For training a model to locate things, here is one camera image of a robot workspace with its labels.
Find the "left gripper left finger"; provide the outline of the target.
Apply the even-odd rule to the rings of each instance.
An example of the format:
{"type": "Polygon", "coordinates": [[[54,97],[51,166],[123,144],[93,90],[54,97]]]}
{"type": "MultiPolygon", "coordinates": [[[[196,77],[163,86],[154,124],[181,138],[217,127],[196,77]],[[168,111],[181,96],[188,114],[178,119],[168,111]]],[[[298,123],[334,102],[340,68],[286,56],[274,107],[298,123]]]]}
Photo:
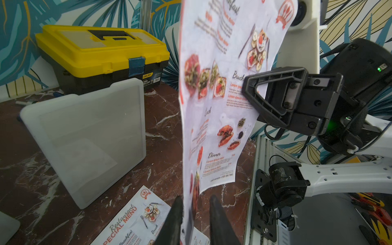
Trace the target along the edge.
{"type": "Polygon", "coordinates": [[[183,200],[177,196],[171,206],[166,220],[154,245],[179,245],[183,221],[183,200]]]}

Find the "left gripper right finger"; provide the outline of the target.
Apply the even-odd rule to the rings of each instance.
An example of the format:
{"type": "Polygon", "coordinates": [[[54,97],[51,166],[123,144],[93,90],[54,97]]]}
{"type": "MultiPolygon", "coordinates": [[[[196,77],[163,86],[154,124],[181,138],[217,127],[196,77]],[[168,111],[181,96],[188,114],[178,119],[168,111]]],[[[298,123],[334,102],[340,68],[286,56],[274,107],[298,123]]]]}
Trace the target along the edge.
{"type": "Polygon", "coordinates": [[[211,245],[240,245],[226,213],[216,195],[209,201],[210,213],[210,244],[211,245]]]}

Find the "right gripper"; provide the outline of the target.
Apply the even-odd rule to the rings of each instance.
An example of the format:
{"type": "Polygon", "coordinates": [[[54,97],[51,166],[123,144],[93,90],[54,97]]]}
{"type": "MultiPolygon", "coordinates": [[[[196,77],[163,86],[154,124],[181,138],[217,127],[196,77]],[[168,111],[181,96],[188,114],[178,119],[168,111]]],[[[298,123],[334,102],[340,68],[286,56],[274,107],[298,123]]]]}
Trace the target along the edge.
{"type": "Polygon", "coordinates": [[[304,67],[280,67],[245,77],[242,95],[257,120],[308,136],[326,132],[344,77],[310,75],[304,67]]]}

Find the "restaurant special menu sheet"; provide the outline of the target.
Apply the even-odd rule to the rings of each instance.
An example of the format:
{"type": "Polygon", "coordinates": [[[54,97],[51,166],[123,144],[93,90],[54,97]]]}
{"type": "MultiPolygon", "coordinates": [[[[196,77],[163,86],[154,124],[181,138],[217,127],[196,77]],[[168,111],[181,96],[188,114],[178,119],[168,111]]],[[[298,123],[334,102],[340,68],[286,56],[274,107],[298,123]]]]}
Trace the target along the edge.
{"type": "Polygon", "coordinates": [[[242,95],[245,77],[272,68],[299,3],[183,1],[179,102],[183,135],[182,242],[192,241],[200,194],[235,181],[258,112],[242,95]]]}

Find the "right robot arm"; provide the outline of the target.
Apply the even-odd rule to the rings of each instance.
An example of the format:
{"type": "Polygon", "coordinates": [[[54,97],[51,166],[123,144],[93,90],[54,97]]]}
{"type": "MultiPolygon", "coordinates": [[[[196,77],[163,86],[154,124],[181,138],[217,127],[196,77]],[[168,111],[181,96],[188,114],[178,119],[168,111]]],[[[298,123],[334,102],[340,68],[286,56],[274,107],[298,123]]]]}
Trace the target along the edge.
{"type": "Polygon", "coordinates": [[[276,128],[258,145],[247,226],[262,244],[285,244],[297,227],[293,207],[332,193],[392,192],[392,123],[371,116],[370,106],[392,86],[392,55],[366,39],[330,51],[318,74],[280,67],[245,78],[242,93],[259,121],[276,128]],[[306,164],[277,152],[286,131],[315,137],[326,151],[373,156],[360,164],[306,164]]]}

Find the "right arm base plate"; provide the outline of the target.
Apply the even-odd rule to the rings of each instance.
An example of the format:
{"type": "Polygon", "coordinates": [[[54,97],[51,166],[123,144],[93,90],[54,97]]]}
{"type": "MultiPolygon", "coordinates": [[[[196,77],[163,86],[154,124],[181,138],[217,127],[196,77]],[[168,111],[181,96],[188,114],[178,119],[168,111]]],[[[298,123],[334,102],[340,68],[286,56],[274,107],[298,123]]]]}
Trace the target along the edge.
{"type": "Polygon", "coordinates": [[[271,188],[271,180],[267,174],[258,169],[255,176],[251,229],[271,242],[277,241],[276,212],[273,208],[275,197],[271,188]]]}

